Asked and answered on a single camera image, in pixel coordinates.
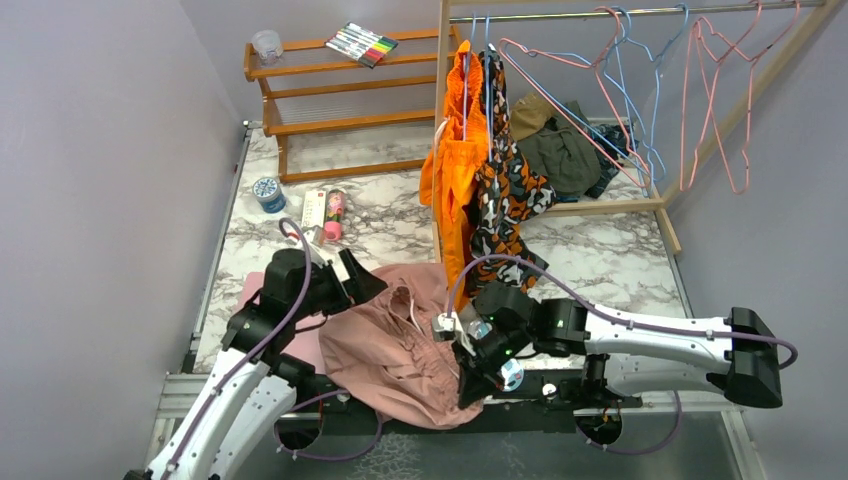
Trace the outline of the pink shorts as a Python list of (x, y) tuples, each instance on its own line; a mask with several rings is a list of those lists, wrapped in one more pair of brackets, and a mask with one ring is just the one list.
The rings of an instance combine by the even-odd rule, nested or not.
[(443, 267), (396, 264), (373, 273), (387, 289), (319, 330), (326, 375), (380, 414), (416, 427), (448, 430), (474, 420), (483, 404), (459, 406), (459, 365), (450, 343), (432, 335), (446, 306)]

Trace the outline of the camouflage orange black shorts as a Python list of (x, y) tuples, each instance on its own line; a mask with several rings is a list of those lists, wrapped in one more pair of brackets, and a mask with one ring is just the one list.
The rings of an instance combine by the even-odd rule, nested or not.
[(491, 258), (477, 264), (466, 275), (470, 298), (495, 281), (522, 291), (536, 284), (548, 262), (528, 247), (521, 237), (520, 224), (555, 204), (550, 182), (530, 168), (512, 137), (503, 60), (492, 45), (484, 51), (488, 53), (490, 68), (491, 158), (475, 174), (477, 213), (470, 240), (471, 255), (516, 256), (531, 265)]

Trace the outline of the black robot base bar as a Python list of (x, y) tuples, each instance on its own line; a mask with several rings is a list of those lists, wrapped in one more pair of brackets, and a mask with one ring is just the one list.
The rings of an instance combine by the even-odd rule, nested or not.
[[(578, 416), (619, 414), (623, 409), (640, 408), (637, 397), (603, 393), (580, 369), (529, 370), (521, 386), (484, 400), (483, 410), (472, 421), (448, 429), (448, 434), (544, 432), (574, 433), (583, 421)], [(309, 444), (319, 436), (365, 436), (378, 428), (383, 433), (402, 435), (433, 434), (427, 429), (390, 420), (356, 399), (345, 400), (334, 393), (318, 404), (283, 414), (274, 432), (284, 440)]]

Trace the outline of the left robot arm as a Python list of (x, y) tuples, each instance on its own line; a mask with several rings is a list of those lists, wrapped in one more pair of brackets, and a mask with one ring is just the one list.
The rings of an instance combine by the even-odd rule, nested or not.
[(285, 353), (300, 321), (345, 312), (387, 289), (344, 249), (332, 262), (305, 249), (276, 251), (263, 284), (229, 320), (215, 364), (177, 431), (128, 479), (225, 479), (283, 414), (314, 397), (314, 365)]

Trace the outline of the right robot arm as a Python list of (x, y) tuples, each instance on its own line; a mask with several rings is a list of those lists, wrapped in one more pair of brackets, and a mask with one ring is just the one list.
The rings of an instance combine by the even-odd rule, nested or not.
[(679, 319), (570, 298), (536, 300), (502, 283), (487, 285), (473, 307), (488, 332), (472, 335), (454, 312), (439, 314), (433, 326), (435, 337), (452, 341), (461, 366), (461, 407), (521, 384), (509, 365), (526, 347), (583, 357), (577, 395), (592, 407), (661, 391), (711, 392), (760, 409), (783, 404), (778, 340), (748, 308)]

